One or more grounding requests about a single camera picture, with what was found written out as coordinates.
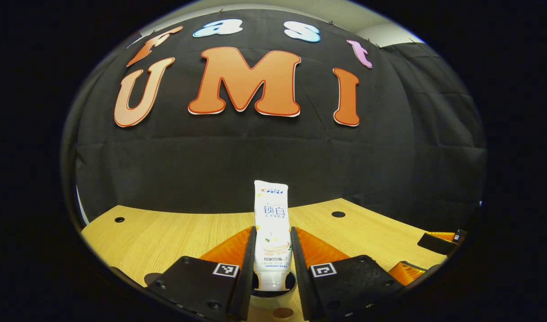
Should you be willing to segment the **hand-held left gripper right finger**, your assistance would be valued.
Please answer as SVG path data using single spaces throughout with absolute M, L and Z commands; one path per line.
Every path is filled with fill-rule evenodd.
M 305 321 L 363 322 L 403 292 L 404 285 L 368 255 L 308 266 L 296 227 L 291 243 Z

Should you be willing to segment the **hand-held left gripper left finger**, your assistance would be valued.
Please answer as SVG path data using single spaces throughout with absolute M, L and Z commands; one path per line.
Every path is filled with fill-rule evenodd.
M 256 228 L 249 229 L 242 263 L 214 262 L 184 255 L 146 289 L 196 322 L 248 319 Z

